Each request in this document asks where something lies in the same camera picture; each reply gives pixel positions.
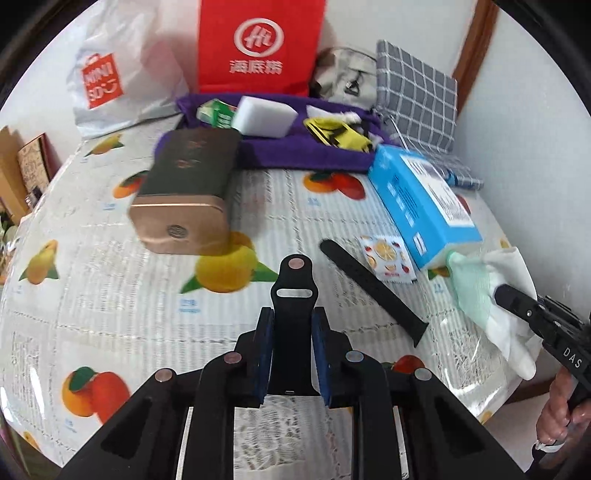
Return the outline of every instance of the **black watch strap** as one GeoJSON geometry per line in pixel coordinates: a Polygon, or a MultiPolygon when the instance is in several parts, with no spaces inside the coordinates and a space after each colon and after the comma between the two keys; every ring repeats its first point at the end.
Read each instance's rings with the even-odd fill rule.
{"type": "Polygon", "coordinates": [[[338,243],[332,240],[322,240],[320,250],[396,320],[413,339],[415,347],[418,345],[428,323],[424,323],[417,317],[392,290],[380,282],[338,243]]]}

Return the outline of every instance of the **blue gripper pad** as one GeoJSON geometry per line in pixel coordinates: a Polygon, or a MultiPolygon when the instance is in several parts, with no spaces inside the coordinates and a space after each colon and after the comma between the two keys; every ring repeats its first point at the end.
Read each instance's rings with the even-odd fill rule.
{"type": "Polygon", "coordinates": [[[316,372],[320,395],[324,398],[325,405],[330,403],[329,364],[326,359],[324,341],[326,335],[320,330],[320,317],[316,312],[312,313],[312,345],[314,347],[314,359],[316,360],[316,372]]]}
{"type": "Polygon", "coordinates": [[[259,365],[258,365],[258,378],[255,384],[255,395],[258,397],[261,404],[265,401],[267,395],[267,388],[269,386],[269,375],[271,372],[271,357],[273,354],[273,321],[275,319],[275,312],[273,309],[268,309],[268,321],[267,328],[265,331],[265,337],[263,339],[259,365]]]}

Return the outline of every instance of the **food packet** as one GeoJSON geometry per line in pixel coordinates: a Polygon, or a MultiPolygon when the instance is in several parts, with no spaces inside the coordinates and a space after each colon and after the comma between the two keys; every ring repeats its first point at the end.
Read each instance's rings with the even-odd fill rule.
{"type": "Polygon", "coordinates": [[[365,259],[379,280],[412,283],[417,279],[402,237],[362,235],[358,240],[365,259]]]}

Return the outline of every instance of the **gray backpack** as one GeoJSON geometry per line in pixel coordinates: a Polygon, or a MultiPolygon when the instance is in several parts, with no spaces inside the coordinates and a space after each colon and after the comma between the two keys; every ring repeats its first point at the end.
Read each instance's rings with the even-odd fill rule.
{"type": "Polygon", "coordinates": [[[377,98],[375,54],[361,48],[333,47],[321,52],[312,78],[312,96],[370,110],[377,98]]]}

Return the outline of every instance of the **table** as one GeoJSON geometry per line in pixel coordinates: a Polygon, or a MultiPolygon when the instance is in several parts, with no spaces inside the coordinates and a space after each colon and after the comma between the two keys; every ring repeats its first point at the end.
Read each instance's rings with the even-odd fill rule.
{"type": "MultiPolygon", "coordinates": [[[[263,281],[249,282],[202,268],[203,287],[192,290],[199,257],[153,254],[138,240],[127,217],[141,177],[134,175],[149,169],[155,143],[177,121],[152,121],[82,144],[22,232],[0,306],[0,403],[12,427],[58,465],[100,427],[113,403],[156,369],[202,368],[232,350],[239,334],[255,327],[261,307],[271,305],[267,270],[263,281]]],[[[252,255],[252,249],[274,272],[287,255],[307,255],[317,304],[332,329],[346,332],[354,348],[379,361],[418,356],[486,420],[520,379],[458,311],[450,280],[417,272],[416,283],[391,286],[430,324],[414,349],[393,319],[318,248],[332,238],[364,261],[359,235],[398,233],[370,182],[356,176],[365,198],[354,200],[338,190],[311,192],[308,173],[238,173],[232,206],[238,253],[221,260],[219,271],[236,273],[240,255],[252,255]]],[[[506,246],[478,194],[458,192],[485,239],[482,250],[506,246]]],[[[328,480],[349,474],[350,413],[326,409],[320,397],[267,397],[260,410],[238,409],[235,426],[236,477],[328,480]]]]}

